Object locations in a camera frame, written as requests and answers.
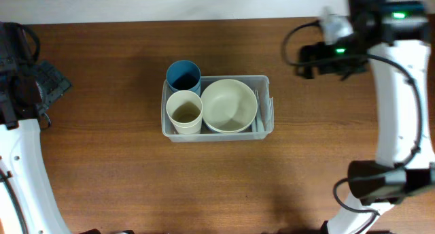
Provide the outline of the white plastic spoon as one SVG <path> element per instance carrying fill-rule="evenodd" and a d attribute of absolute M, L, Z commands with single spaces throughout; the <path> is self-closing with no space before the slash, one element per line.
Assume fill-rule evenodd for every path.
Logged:
<path fill-rule="evenodd" d="M 257 130 L 256 121 L 255 121 L 255 120 L 254 120 L 254 121 L 252 122 L 252 124 L 251 124 L 251 129 L 252 129 L 252 131 L 253 131 L 254 133 L 258 131 L 258 130 Z"/>

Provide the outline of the cream cup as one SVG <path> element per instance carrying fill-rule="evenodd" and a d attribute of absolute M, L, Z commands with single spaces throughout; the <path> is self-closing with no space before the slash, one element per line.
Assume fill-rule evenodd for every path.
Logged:
<path fill-rule="evenodd" d="M 201 132 L 201 123 L 197 123 L 195 125 L 192 125 L 190 127 L 181 127 L 176 124 L 174 124 L 174 128 L 180 135 L 191 135 L 191 134 L 199 134 Z"/>
<path fill-rule="evenodd" d="M 168 98 L 166 113 L 176 128 L 196 127 L 197 131 L 201 129 L 203 102 L 192 91 L 177 91 Z"/>

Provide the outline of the white plastic fork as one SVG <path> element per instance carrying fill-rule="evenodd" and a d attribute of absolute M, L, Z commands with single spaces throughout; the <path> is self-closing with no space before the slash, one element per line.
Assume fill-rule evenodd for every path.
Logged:
<path fill-rule="evenodd" d="M 264 124 L 262 121 L 261 109 L 260 109 L 260 97 L 256 89 L 254 89 L 254 94 L 256 96 L 256 101 L 258 105 L 257 114 L 256 114 L 256 130 L 257 132 L 265 132 Z"/>

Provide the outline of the cream bowl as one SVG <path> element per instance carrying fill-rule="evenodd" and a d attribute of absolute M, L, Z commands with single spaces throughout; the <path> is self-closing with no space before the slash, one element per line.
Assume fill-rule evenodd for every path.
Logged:
<path fill-rule="evenodd" d="M 221 127 L 211 126 L 206 121 L 204 121 L 203 124 L 212 133 L 248 133 L 253 131 L 251 124 L 242 129 L 243 123 L 237 122 L 235 120 L 230 120 L 224 123 Z"/>
<path fill-rule="evenodd" d="M 253 90 L 245 83 L 223 79 L 208 85 L 201 95 L 203 121 L 221 127 L 235 120 L 243 123 L 242 129 L 252 124 L 257 114 L 257 101 Z"/>

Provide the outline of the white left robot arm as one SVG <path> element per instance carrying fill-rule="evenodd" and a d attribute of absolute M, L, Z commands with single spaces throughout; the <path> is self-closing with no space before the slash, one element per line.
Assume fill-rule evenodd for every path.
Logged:
<path fill-rule="evenodd" d="M 1 211 L 12 233 L 69 233 L 48 179 L 41 126 L 51 105 L 72 83 L 52 64 L 39 62 L 40 40 L 28 26 L 1 23 Z"/>

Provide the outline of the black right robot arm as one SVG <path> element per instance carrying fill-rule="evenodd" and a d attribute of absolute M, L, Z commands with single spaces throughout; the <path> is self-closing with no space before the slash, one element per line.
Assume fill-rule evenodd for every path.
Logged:
<path fill-rule="evenodd" d="M 348 0 L 349 15 L 325 11 L 313 26 L 323 41 L 304 46 L 296 75 L 335 73 L 346 79 L 370 65 L 379 137 L 373 161 L 349 164 L 349 196 L 322 233 L 369 233 L 387 211 L 434 187 L 428 118 L 430 23 L 420 1 Z"/>

